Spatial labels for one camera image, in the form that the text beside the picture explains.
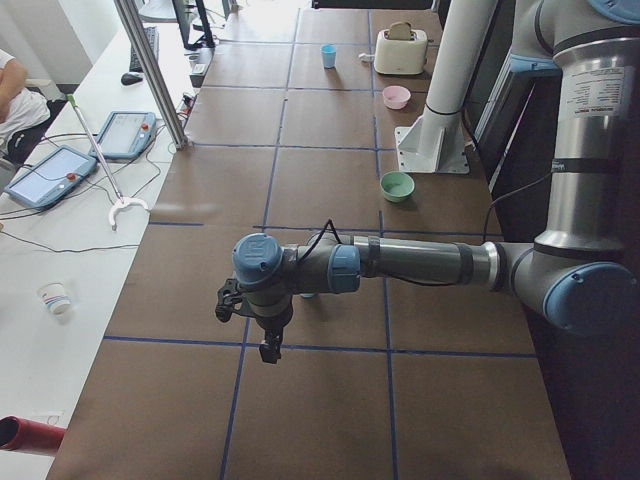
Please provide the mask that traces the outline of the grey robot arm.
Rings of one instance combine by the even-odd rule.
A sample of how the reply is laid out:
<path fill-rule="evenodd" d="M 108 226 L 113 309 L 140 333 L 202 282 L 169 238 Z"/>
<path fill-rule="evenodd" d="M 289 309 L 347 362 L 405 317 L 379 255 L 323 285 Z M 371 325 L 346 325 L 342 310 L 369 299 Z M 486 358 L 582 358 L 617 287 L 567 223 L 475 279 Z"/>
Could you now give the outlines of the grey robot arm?
<path fill-rule="evenodd" d="M 639 5 L 519 1 L 510 66 L 562 77 L 547 223 L 532 242 L 471 246 L 349 236 L 331 223 L 305 245 L 283 246 L 255 233 L 233 249 L 234 274 L 218 291 L 216 317 L 254 319 L 264 331 L 259 352 L 266 363 L 280 359 L 295 295 L 354 292 L 362 278 L 485 285 L 577 335 L 631 320 L 639 283 L 619 263 L 613 217 L 624 136 L 639 95 Z"/>

